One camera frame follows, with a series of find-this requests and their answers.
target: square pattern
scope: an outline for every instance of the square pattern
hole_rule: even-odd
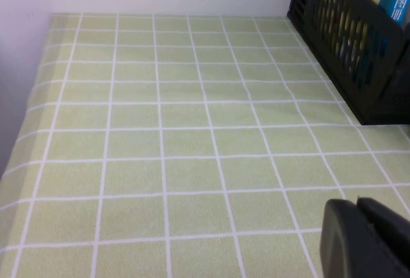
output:
[[[0,181],[0,276],[23,241],[17,277],[321,277],[327,200],[409,217],[409,128],[360,127],[287,19],[50,27]]]

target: plastic crate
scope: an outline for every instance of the plastic crate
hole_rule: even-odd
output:
[[[361,124],[410,124],[410,27],[371,0],[291,0],[288,17]]]

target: black object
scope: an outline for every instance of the black object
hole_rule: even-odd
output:
[[[362,124],[410,124],[410,26],[372,0],[291,0],[288,17]]]
[[[409,278],[410,222],[371,198],[329,200],[320,258],[326,278]]]

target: white grid line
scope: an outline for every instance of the white grid line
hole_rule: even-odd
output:
[[[362,189],[362,188],[393,188],[393,187],[410,187],[410,183],[394,183],[394,184],[352,184],[352,185],[341,185],[342,189]],[[287,188],[260,188],[260,189],[242,189],[242,190],[226,190],[228,195],[236,193],[275,193],[282,192],[310,192],[317,190],[337,190],[338,186],[305,186],[305,187],[287,187]],[[200,196],[200,195],[223,195],[225,191],[223,190],[203,190],[203,191],[192,191],[192,192],[167,192],[167,196]],[[129,193],[123,195],[103,195],[103,200],[112,199],[139,199],[139,198],[155,198],[163,197],[164,193]],[[36,197],[35,202],[76,202],[76,201],[88,201],[88,200],[100,200],[100,196],[77,196],[77,197]],[[11,202],[5,206],[0,207],[0,212],[23,204],[26,202],[31,202],[32,198],[19,199],[17,201]]]
[[[18,269],[19,269],[19,264],[20,264],[21,255],[22,255],[22,251],[23,251],[23,245],[24,245],[24,243],[26,242],[26,238],[27,238],[27,234],[28,234],[28,229],[29,229],[29,223],[30,223],[31,215],[33,214],[33,208],[34,208],[34,204],[35,204],[34,199],[35,199],[36,196],[37,196],[38,187],[40,186],[40,181],[41,181],[41,177],[42,177],[43,170],[44,170],[44,166],[45,166],[45,161],[46,161],[46,159],[47,159],[47,155],[48,155],[48,152],[49,152],[49,149],[50,149],[51,139],[53,138],[53,129],[54,129],[54,127],[56,126],[57,116],[58,116],[58,110],[59,110],[59,108],[60,108],[59,103],[60,103],[61,100],[62,100],[63,92],[64,92],[64,88],[65,88],[65,81],[67,80],[68,75],[69,75],[70,64],[71,64],[70,61],[72,60],[73,55],[74,55],[74,47],[75,47],[76,42],[77,42],[77,37],[78,37],[78,33],[79,33],[79,29],[80,29],[80,25],[81,25],[82,18],[83,18],[83,16],[81,15],[80,18],[79,18],[79,21],[78,21],[78,27],[77,27],[77,30],[76,30],[76,35],[75,35],[75,37],[74,37],[74,43],[73,43],[73,45],[72,45],[69,62],[68,62],[67,68],[66,68],[66,70],[65,70],[64,82],[63,82],[63,84],[62,84],[62,86],[61,86],[60,94],[59,94],[59,96],[58,96],[58,101],[57,101],[57,105],[56,105],[56,110],[54,111],[53,121],[52,121],[52,124],[51,124],[51,131],[50,131],[49,136],[48,136],[48,139],[47,139],[47,144],[46,144],[45,149],[44,149],[41,166],[40,166],[40,168],[39,168],[39,170],[38,170],[36,182],[35,182],[35,185],[34,185],[33,195],[32,195],[32,199],[33,199],[33,200],[30,202],[29,209],[28,209],[28,212],[27,212],[26,221],[25,221],[25,223],[24,223],[23,231],[22,231],[22,234],[21,234],[19,249],[17,250],[17,255],[16,255],[15,261],[14,261],[14,266],[13,266],[13,271],[12,271],[12,278],[15,278],[15,277],[16,277],[17,271],[18,271]]]
[[[227,194],[224,172],[222,170],[222,164],[220,162],[218,145],[217,145],[217,141],[216,141],[216,138],[215,138],[215,132],[214,132],[213,126],[212,126],[213,124],[212,124],[211,114],[209,112],[208,101],[207,101],[207,97],[206,97],[206,91],[205,91],[204,83],[202,82],[201,68],[200,68],[200,65],[199,65],[199,62],[198,62],[197,51],[196,51],[196,47],[195,47],[195,44],[194,44],[194,41],[193,41],[193,35],[192,35],[192,32],[191,32],[191,25],[190,25],[189,16],[186,16],[186,21],[188,23],[188,29],[190,31],[190,38],[191,38],[191,43],[192,43],[192,47],[193,47],[193,55],[195,57],[195,62],[196,62],[196,65],[197,65],[198,78],[199,78],[199,81],[201,83],[202,94],[204,96],[206,116],[208,118],[208,123],[209,123],[210,131],[211,131],[212,144],[213,144],[213,148],[214,148],[214,151],[215,151],[215,156],[217,157],[219,177],[220,177],[222,189],[224,191],[224,199],[225,199],[225,204],[226,204],[226,208],[227,208],[227,212],[228,212],[228,216],[229,216],[229,223],[231,225],[232,232],[234,234],[236,234],[235,221],[234,221],[234,217],[233,217],[233,214],[232,214],[231,203],[229,202],[229,196]],[[234,245],[235,245],[235,250],[236,250],[236,257],[238,258],[239,269],[240,269],[242,277],[245,278],[246,277],[246,271],[245,271],[245,267],[243,265],[242,253],[241,253],[241,249],[240,249],[238,236],[233,236],[233,239],[234,239]]]
[[[410,137],[406,134],[402,126],[399,126],[398,129],[402,132],[404,135],[404,138],[410,143]]]
[[[55,60],[49,62],[43,62],[38,67],[45,67],[48,65],[54,65],[56,63],[67,63],[67,60]],[[112,61],[97,61],[97,60],[74,60],[72,63],[113,63]],[[154,65],[155,61],[117,61],[117,63],[134,63],[134,64],[149,64]],[[178,62],[178,61],[159,61],[159,65],[195,65],[195,62]],[[200,65],[234,65],[233,62],[200,62]],[[238,62],[239,65],[271,65],[272,62]],[[288,63],[288,62],[277,62],[278,65],[311,65],[311,62],[299,62],[299,63]]]
[[[163,203],[164,203],[164,228],[165,228],[165,250],[167,255],[167,277],[172,278],[172,263],[171,263],[171,243],[170,243],[170,228],[168,217],[168,195],[167,195],[167,172],[165,169],[165,153],[164,153],[164,141],[163,141],[163,128],[162,128],[162,113],[161,113],[161,92],[160,92],[160,73],[158,70],[158,52],[156,45],[156,28],[155,28],[155,16],[152,16],[152,30],[154,37],[154,55],[155,55],[155,76],[156,76],[156,93],[158,101],[158,125],[160,131],[160,154],[161,154],[161,180],[163,190]]]
[[[293,33],[293,35],[295,36],[296,40],[299,42],[300,45],[302,45],[300,43],[299,38],[296,36],[295,32],[292,30],[292,28],[289,26],[289,22],[286,21],[286,25],[287,27],[291,30],[291,32]],[[306,53],[306,56],[309,58],[310,61],[312,61],[310,55],[308,54],[308,52],[306,50],[304,50]],[[324,80],[323,76],[319,73],[318,69],[316,66],[315,70],[316,72],[322,77],[322,79]],[[330,93],[332,93],[332,96],[336,98],[335,94],[331,91],[329,84],[325,84],[327,89],[330,91]],[[369,143],[367,142],[365,136],[363,135],[362,131],[359,129],[358,126],[355,126],[352,119],[349,117],[349,115],[347,114],[347,112],[345,111],[345,109],[343,108],[343,106],[340,104],[340,102],[338,103],[339,108],[342,110],[342,112],[345,114],[345,116],[347,117],[349,123],[351,124],[352,127],[354,127],[354,129],[359,133],[360,138],[362,139],[363,143],[366,145],[366,148],[368,149],[370,155],[372,156],[372,158],[374,159],[374,161],[376,162],[377,166],[379,167],[380,171],[383,173],[383,176],[386,178],[387,182],[391,185],[393,185],[393,181],[390,179],[389,174],[387,173],[387,171],[384,169],[384,167],[382,166],[382,164],[380,163],[379,159],[377,158],[377,156],[375,155],[375,151],[372,150],[372,148],[370,147]],[[401,196],[401,194],[399,193],[399,191],[397,190],[396,186],[392,186],[392,189],[394,190],[396,196],[398,197],[398,199],[400,200],[400,202],[402,203],[404,209],[407,211],[407,213],[410,215],[410,208],[407,205],[407,203],[405,202],[405,200],[403,199],[403,197]]]
[[[52,84],[52,83],[61,83],[62,79],[53,79],[51,81],[43,81],[39,84],[35,84],[34,87],[31,89],[32,91],[38,87]],[[95,84],[108,84],[111,81],[103,80],[103,79],[68,79],[67,82],[69,83],[95,83]],[[283,81],[263,81],[258,79],[247,79],[247,83],[266,83],[266,84],[283,84]],[[324,83],[331,83],[331,81],[286,81],[290,84],[324,84]],[[115,84],[199,84],[199,81],[193,80],[186,80],[186,81],[114,81]],[[214,83],[214,84],[242,84],[242,81],[224,81],[224,80],[207,80],[203,81],[203,83]]]
[[[300,230],[301,233],[319,233],[322,232],[321,228],[313,229],[303,229]],[[233,236],[254,236],[254,235],[280,235],[280,234],[296,234],[295,230],[265,230],[265,231],[238,231],[236,233],[213,233],[213,234],[195,234],[195,235],[184,235],[184,236],[170,236],[171,241],[184,241],[184,240],[199,240],[205,238],[227,238]],[[99,245],[118,245],[118,244],[130,244],[130,243],[148,243],[154,241],[166,241],[165,237],[155,237],[155,238],[128,238],[123,240],[104,240],[100,241]],[[85,247],[92,246],[94,243],[92,241],[78,241],[78,242],[68,242],[68,243],[34,243],[26,244],[25,249],[32,248],[62,248],[62,247]],[[19,246],[7,246],[0,249],[0,254],[18,249]]]
[[[46,51],[53,47],[59,46],[70,46],[72,43],[59,43],[59,44],[49,44],[43,47],[43,51]],[[113,47],[115,44],[98,44],[98,43],[77,43],[76,46],[97,46],[97,47]],[[117,44],[117,47],[151,47],[154,48],[152,44]],[[173,48],[173,49],[191,49],[192,45],[168,45],[168,44],[158,44],[157,47],[166,47],[166,48]],[[197,48],[199,49],[228,49],[228,45],[198,45]],[[265,49],[263,46],[244,46],[244,45],[235,45],[233,46],[234,49]],[[268,46],[269,49],[302,49],[300,46]]]
[[[116,32],[115,32],[115,44],[118,40],[118,27],[119,27],[119,15],[117,14],[116,18]],[[107,123],[106,123],[106,130],[105,130],[105,140],[104,140],[104,153],[103,153],[103,164],[102,164],[102,171],[101,171],[101,182],[100,182],[100,190],[99,190],[99,200],[98,200],[98,208],[97,208],[97,221],[95,223],[95,234],[94,234],[94,246],[92,251],[92,264],[91,264],[91,273],[90,277],[94,278],[97,274],[97,257],[98,257],[98,242],[100,238],[100,230],[101,230],[101,215],[103,213],[103,195],[105,189],[105,177],[106,177],[106,169],[107,169],[107,157],[108,157],[108,143],[110,141],[110,127],[111,127],[111,111],[112,111],[112,100],[113,100],[113,90],[114,90],[114,80],[115,80],[115,61],[117,59],[117,46],[114,46],[113,52],[113,65],[111,71],[111,85],[110,85],[110,97],[108,100],[108,116],[107,116]]]
[[[245,80],[244,80],[244,78],[243,78],[241,68],[240,68],[240,66],[238,65],[238,61],[237,61],[237,59],[236,59],[234,50],[233,50],[233,48],[232,48],[232,46],[231,46],[231,43],[230,43],[230,40],[229,40],[229,36],[228,36],[228,34],[227,34],[227,32],[226,32],[224,20],[223,20],[222,18],[220,18],[220,21],[221,21],[221,23],[222,23],[222,28],[224,29],[225,36],[226,36],[226,39],[227,39],[227,41],[228,41],[229,47],[231,48],[232,57],[233,57],[234,61],[236,62],[236,68],[238,69],[239,75],[241,76],[241,79],[242,79],[242,82],[243,82],[243,86],[245,87],[245,89],[246,89],[246,91],[247,91],[247,94],[248,94],[248,97],[249,97],[249,99],[251,100],[250,92],[249,92],[249,90],[248,90],[248,88],[247,88],[247,86],[246,86],[246,82],[245,82]],[[255,106],[254,106],[252,103],[251,103],[251,107],[252,107],[252,112],[253,112],[253,114],[254,114],[255,120],[256,120],[256,122],[258,123],[258,125],[260,126],[260,125],[261,125],[261,122],[260,122],[260,120],[259,120],[258,114],[256,113]],[[261,135],[262,135],[262,138],[263,138],[263,143],[265,144],[266,150],[268,151],[269,154],[272,154],[271,151],[270,151],[270,147],[269,147],[268,140],[267,140],[267,138],[266,138],[266,135],[265,135],[264,130],[263,130],[261,127],[259,128],[259,130],[260,130],[260,132],[261,132]],[[293,209],[292,209],[290,200],[289,200],[289,198],[288,198],[288,195],[287,195],[286,191],[284,190],[284,185],[283,185],[281,176],[280,176],[279,171],[278,171],[278,169],[277,169],[275,160],[273,159],[272,156],[270,156],[270,162],[271,162],[271,164],[272,164],[272,166],[273,166],[273,168],[274,168],[274,170],[275,170],[275,174],[276,174],[276,177],[277,177],[279,186],[281,187],[282,194],[283,194],[283,197],[284,197],[284,199],[285,199],[286,205],[288,206],[288,209],[289,209],[289,212],[290,212],[290,216],[291,216],[291,218],[292,218],[292,220],[293,220],[293,224],[294,224],[296,230],[299,231],[300,228],[299,228],[299,224],[298,224],[297,219],[296,219],[296,215],[295,215],[295,213],[293,212]],[[310,269],[311,269],[313,275],[314,275],[315,277],[317,277],[317,273],[316,273],[316,270],[315,270],[315,266],[313,265],[313,262],[312,262],[312,260],[311,260],[310,255],[309,255],[308,248],[306,247],[306,243],[304,242],[302,233],[301,233],[301,232],[297,232],[297,235],[298,235],[298,237],[299,237],[300,244],[302,245],[303,251],[304,251],[304,253],[305,253],[307,262],[309,263],[309,267],[310,267]]]
[[[255,101],[244,101],[244,100],[232,100],[232,101],[208,101],[208,104],[244,104],[244,103],[254,103],[254,104],[265,104],[265,103],[274,103],[274,104],[281,104],[281,103],[293,103],[293,100],[255,100]],[[337,104],[338,101],[318,101],[318,100],[297,100],[297,102],[306,102],[306,103],[324,103],[324,104]],[[39,104],[27,109],[27,112],[36,110],[38,108],[44,106],[54,106],[57,102],[48,102]],[[169,101],[169,102],[160,102],[161,105],[184,105],[184,104],[205,104],[204,101]],[[75,105],[82,105],[82,106],[106,106],[108,102],[61,102],[60,105],[64,106],[75,106]],[[112,105],[158,105],[156,102],[112,102]]]
[[[343,155],[369,155],[371,153],[374,154],[410,154],[410,151],[403,151],[403,150],[385,150],[385,151],[350,151],[350,152],[323,152],[325,156],[343,156]],[[321,154],[316,152],[307,152],[307,153],[275,153],[272,155],[269,154],[237,154],[237,155],[220,155],[219,157],[222,159],[226,158],[282,158],[282,157],[289,157],[289,158],[296,158],[301,156],[320,156]],[[215,159],[215,156],[165,156],[164,159]],[[158,161],[161,158],[159,157],[129,157],[129,158],[108,158],[107,161]],[[13,173],[14,171],[24,168],[30,165],[41,164],[42,161],[29,161],[26,163],[22,163],[17,165],[16,167],[8,169],[4,174],[7,176],[8,174]],[[47,159],[46,163],[101,163],[103,162],[102,158],[95,158],[95,159]]]
[[[264,125],[261,126],[263,129],[280,129],[280,128],[289,128],[289,127],[322,127],[322,126],[332,126],[332,127],[352,127],[350,124],[333,124],[333,123],[315,123],[315,124],[272,124],[272,125]],[[114,127],[110,128],[110,131],[127,131],[127,132],[141,132],[141,131],[203,131],[203,130],[210,130],[211,128],[209,126],[181,126],[181,127]],[[213,126],[213,129],[259,129],[259,126]],[[54,129],[53,130],[55,133],[86,133],[86,132],[91,132],[91,133],[96,133],[96,132],[105,132],[105,129],[100,128],[100,129]],[[50,132],[50,129],[39,129],[36,131],[32,131],[30,133],[24,134],[18,139],[16,139],[16,142],[19,142],[31,135],[35,135],[38,133],[48,133]]]
[[[52,28],[49,29],[47,33],[52,33],[54,31],[67,31],[67,30],[76,30],[75,28]],[[101,32],[111,32],[113,33],[115,30],[114,29],[92,29],[92,28],[81,28],[80,31],[101,31]],[[152,30],[138,30],[138,29],[120,29],[120,33],[152,33]],[[177,30],[157,30],[156,33],[180,33],[180,34],[185,34],[189,35],[189,31],[177,31]],[[257,32],[253,31],[229,31],[229,34],[239,34],[239,35],[257,35]],[[204,35],[214,35],[214,34],[220,34],[223,35],[223,31],[193,31],[193,35],[196,34],[204,34]],[[291,33],[277,33],[277,32],[264,32],[264,35],[291,35]]]
[[[269,48],[268,48],[267,45],[266,45],[265,39],[263,38],[263,36],[262,36],[262,34],[261,34],[260,30],[259,30],[259,26],[258,26],[258,24],[256,23],[255,19],[254,19],[254,23],[255,23],[256,29],[258,30],[258,32],[259,32],[259,34],[260,34],[260,36],[261,36],[262,42],[264,43],[264,45],[265,45],[265,47],[266,47],[266,51],[267,51],[267,53],[269,54],[270,59],[272,60],[272,62],[275,63],[275,59],[274,59],[274,57],[272,56],[272,54],[270,53]],[[300,117],[302,118],[303,122],[305,123],[305,127],[307,128],[307,130],[309,131],[310,135],[311,135],[312,138],[313,138],[313,141],[314,141],[314,143],[315,143],[315,145],[316,145],[316,148],[318,149],[318,151],[319,151],[319,153],[320,153],[320,156],[321,156],[321,158],[322,158],[322,160],[323,160],[323,162],[324,162],[324,164],[325,164],[325,166],[326,166],[326,169],[329,171],[330,175],[332,176],[333,181],[336,183],[336,186],[338,187],[338,190],[339,190],[339,192],[340,192],[340,195],[343,197],[343,199],[346,199],[345,192],[340,188],[340,183],[339,183],[339,181],[337,180],[336,176],[334,175],[334,172],[333,172],[332,168],[329,166],[329,163],[327,162],[327,159],[326,159],[326,157],[324,156],[324,154],[323,154],[323,152],[322,152],[322,148],[321,148],[321,146],[320,146],[320,144],[319,144],[319,141],[318,141],[316,135],[314,134],[314,132],[313,132],[311,126],[309,125],[309,122],[306,120],[306,117],[304,116],[303,112],[300,110],[300,106],[299,106],[298,102],[296,101],[295,95],[294,95],[293,92],[290,90],[289,86],[287,85],[287,82],[285,81],[285,79],[284,79],[284,77],[283,77],[283,74],[282,74],[282,72],[281,72],[279,66],[276,65],[276,64],[275,64],[275,66],[276,66],[277,71],[279,72],[279,75],[280,75],[281,78],[282,78],[282,81],[283,81],[283,83],[284,83],[285,88],[287,89],[287,91],[289,91],[290,95],[292,96],[292,99],[293,99],[294,102],[295,102],[296,110],[298,111]]]

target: green checkered tablecloth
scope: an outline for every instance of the green checkered tablecloth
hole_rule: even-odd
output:
[[[320,277],[326,200],[410,217],[409,136],[361,127],[285,18],[53,15],[0,277]]]

